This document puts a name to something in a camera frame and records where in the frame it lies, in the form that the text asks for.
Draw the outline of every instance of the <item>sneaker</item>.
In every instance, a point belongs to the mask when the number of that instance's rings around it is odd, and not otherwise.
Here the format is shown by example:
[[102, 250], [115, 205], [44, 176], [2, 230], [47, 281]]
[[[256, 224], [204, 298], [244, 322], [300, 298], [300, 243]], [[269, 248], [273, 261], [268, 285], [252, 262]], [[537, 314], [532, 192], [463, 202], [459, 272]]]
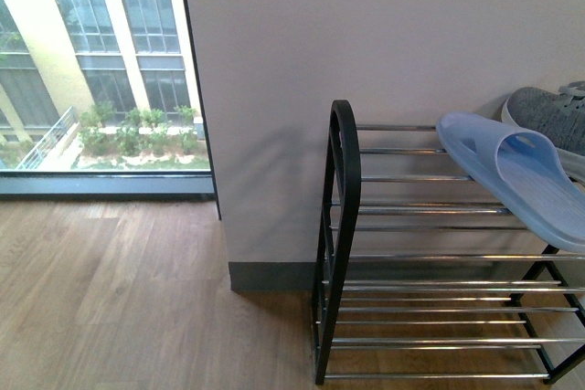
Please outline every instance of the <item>sneaker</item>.
[[504, 103], [502, 122], [547, 136], [565, 172], [585, 183], [585, 81], [572, 82], [559, 92], [533, 87], [515, 91]]

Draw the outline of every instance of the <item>balcony railing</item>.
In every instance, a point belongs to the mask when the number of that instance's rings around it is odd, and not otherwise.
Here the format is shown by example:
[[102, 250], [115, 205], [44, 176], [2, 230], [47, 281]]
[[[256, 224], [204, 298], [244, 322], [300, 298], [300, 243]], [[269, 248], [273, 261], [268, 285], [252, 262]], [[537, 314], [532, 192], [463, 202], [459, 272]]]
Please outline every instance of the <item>balcony railing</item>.
[[69, 107], [15, 169], [21, 171], [37, 169], [77, 122], [75, 107]]

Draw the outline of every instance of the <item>building exterior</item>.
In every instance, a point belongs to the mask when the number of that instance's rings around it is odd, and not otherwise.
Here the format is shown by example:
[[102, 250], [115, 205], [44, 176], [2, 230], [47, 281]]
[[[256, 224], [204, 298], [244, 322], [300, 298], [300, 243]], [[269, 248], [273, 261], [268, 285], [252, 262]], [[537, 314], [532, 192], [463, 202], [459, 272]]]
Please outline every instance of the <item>building exterior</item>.
[[0, 142], [105, 101], [173, 121], [196, 81], [183, 0], [0, 0]]

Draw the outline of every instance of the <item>shrub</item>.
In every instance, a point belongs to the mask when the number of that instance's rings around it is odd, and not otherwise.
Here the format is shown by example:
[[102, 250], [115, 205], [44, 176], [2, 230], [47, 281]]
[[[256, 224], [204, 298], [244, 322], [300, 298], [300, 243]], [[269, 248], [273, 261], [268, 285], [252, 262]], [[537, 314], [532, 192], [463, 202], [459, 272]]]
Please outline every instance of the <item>shrub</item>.
[[123, 125], [118, 128], [114, 136], [121, 155], [138, 155], [141, 150], [140, 133], [138, 127]]
[[98, 102], [93, 104], [89, 111], [84, 111], [80, 116], [81, 126], [90, 127], [105, 127], [106, 123], [116, 114], [113, 104], [109, 101]]
[[143, 123], [147, 128], [156, 128], [165, 121], [165, 114], [162, 110], [143, 110]]
[[195, 129], [190, 129], [185, 132], [181, 132], [181, 148], [183, 153], [192, 154], [197, 148], [197, 132]]
[[165, 154], [165, 147], [169, 144], [168, 126], [161, 124], [153, 129], [148, 136], [148, 146], [153, 150], [153, 154], [161, 156]]
[[192, 125], [193, 118], [197, 115], [197, 110], [186, 105], [175, 107], [175, 110], [183, 117], [183, 125]]
[[104, 155], [108, 152], [108, 136], [98, 127], [82, 128], [80, 131], [81, 143], [91, 155]]
[[136, 107], [126, 113], [123, 124], [139, 128], [143, 124], [143, 115]]

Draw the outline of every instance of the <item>blue slide sandal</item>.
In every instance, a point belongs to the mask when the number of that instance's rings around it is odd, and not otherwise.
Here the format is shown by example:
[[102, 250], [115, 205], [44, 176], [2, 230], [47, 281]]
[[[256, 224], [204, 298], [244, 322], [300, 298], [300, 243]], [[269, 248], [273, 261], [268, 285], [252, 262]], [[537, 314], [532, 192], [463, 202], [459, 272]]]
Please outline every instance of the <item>blue slide sandal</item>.
[[455, 111], [437, 122], [447, 153], [550, 245], [585, 252], [585, 194], [543, 134]]

